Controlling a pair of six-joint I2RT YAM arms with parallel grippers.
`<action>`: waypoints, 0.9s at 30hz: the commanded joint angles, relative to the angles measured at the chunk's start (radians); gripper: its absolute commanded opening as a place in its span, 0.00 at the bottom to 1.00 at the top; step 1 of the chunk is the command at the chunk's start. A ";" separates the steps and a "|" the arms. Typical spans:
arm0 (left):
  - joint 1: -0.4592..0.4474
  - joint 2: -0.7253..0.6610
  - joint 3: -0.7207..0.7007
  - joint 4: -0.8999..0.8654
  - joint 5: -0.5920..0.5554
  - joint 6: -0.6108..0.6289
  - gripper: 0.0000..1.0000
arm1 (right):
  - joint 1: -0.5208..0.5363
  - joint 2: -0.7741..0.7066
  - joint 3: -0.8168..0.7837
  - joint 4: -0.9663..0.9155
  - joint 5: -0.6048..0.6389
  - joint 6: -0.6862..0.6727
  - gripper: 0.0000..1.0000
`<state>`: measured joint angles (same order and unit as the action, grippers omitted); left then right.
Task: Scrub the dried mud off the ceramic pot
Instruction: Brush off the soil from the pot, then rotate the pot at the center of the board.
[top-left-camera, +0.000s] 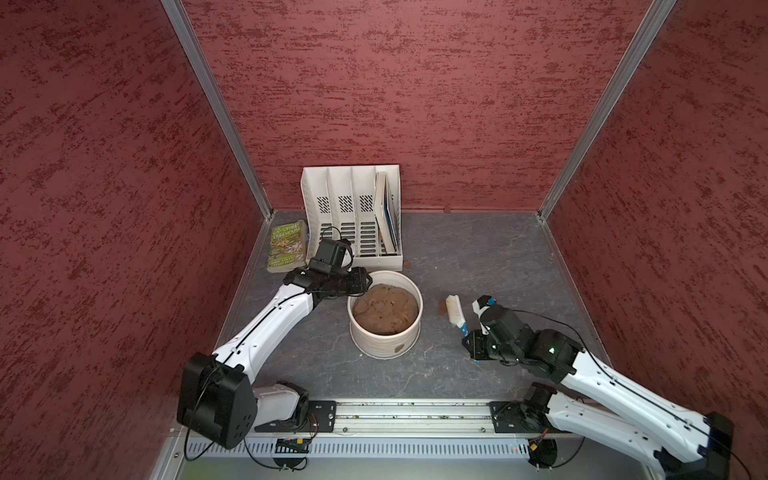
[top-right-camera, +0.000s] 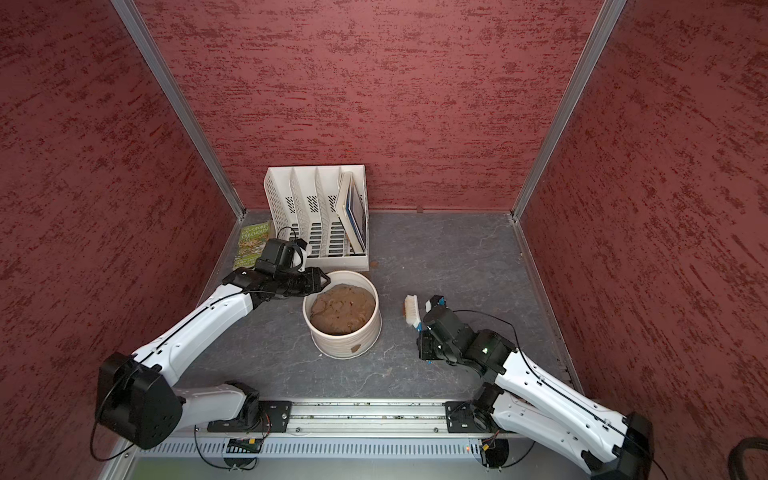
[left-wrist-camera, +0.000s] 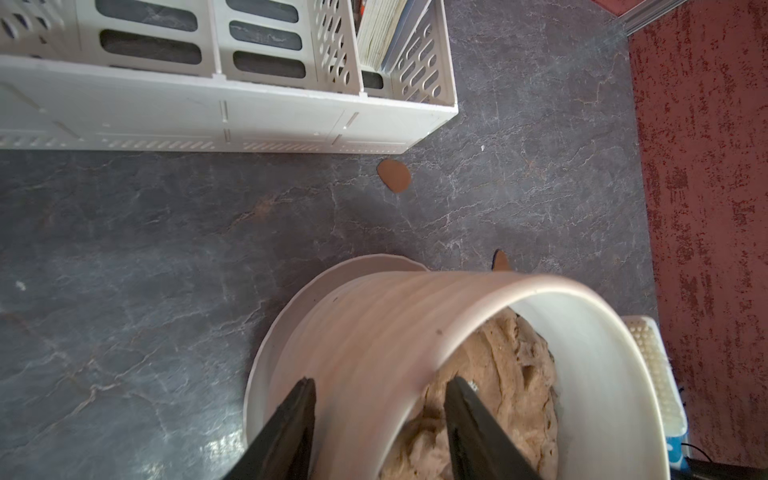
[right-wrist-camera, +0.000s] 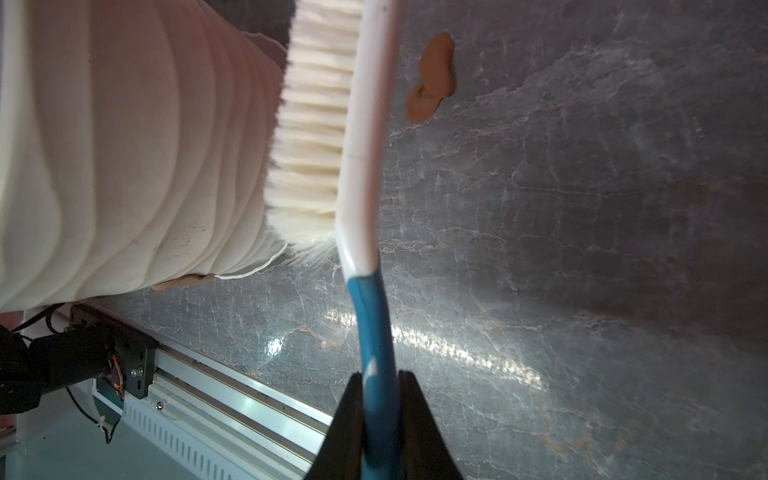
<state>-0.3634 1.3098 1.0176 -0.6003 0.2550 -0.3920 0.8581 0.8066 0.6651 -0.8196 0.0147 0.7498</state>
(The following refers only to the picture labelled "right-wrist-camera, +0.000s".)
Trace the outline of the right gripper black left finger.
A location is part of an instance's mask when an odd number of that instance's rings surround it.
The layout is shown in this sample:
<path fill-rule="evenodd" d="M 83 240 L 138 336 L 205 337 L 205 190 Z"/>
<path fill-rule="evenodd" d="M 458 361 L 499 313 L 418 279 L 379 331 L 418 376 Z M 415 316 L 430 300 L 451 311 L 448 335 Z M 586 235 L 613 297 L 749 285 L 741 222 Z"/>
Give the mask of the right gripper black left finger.
<path fill-rule="evenodd" d="M 359 480 L 364 444 L 362 374 L 349 378 L 332 423 L 305 480 Z"/>

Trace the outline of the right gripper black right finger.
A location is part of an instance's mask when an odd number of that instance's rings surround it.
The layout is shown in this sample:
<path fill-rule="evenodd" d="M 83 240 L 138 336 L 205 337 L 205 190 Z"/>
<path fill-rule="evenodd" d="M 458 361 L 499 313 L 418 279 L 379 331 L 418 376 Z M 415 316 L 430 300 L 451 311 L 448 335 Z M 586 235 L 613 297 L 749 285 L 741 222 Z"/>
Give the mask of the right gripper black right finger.
<path fill-rule="evenodd" d="M 399 372 L 403 460 L 407 479 L 463 479 L 444 442 L 416 376 Z"/>

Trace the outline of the white ceramic pot with mud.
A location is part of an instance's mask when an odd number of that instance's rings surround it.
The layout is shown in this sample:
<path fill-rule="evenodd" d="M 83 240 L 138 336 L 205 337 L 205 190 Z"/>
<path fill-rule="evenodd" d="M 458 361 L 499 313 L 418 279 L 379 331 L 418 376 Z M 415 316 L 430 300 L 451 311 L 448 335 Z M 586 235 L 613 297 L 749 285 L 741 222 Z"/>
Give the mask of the white ceramic pot with mud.
<path fill-rule="evenodd" d="M 3 2 L 2 310 L 274 263 L 285 64 L 203 1 Z"/>

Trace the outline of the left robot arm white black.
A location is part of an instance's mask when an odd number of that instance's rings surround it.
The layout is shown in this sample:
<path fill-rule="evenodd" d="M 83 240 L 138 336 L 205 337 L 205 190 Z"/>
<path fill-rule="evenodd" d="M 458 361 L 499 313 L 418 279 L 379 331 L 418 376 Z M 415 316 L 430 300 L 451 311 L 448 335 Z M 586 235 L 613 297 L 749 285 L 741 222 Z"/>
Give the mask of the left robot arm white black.
<path fill-rule="evenodd" d="M 29 344 L 2 328 L 1 413 L 27 412 L 47 393 L 103 375 L 113 348 L 113 337 L 102 325 L 38 337 Z"/>

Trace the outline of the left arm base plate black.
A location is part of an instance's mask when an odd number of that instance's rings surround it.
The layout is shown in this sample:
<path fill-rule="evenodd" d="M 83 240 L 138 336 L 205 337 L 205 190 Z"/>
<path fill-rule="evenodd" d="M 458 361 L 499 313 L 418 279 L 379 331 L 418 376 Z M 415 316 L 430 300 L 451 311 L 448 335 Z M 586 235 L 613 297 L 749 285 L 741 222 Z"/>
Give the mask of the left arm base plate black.
<path fill-rule="evenodd" d="M 84 303 L 70 309 L 74 325 L 92 326 L 103 324 L 111 336 L 110 358 L 116 357 L 120 369 L 123 393 L 143 399 L 148 395 L 156 370 L 155 357 L 159 342 L 150 335 L 123 323 L 106 313 Z"/>

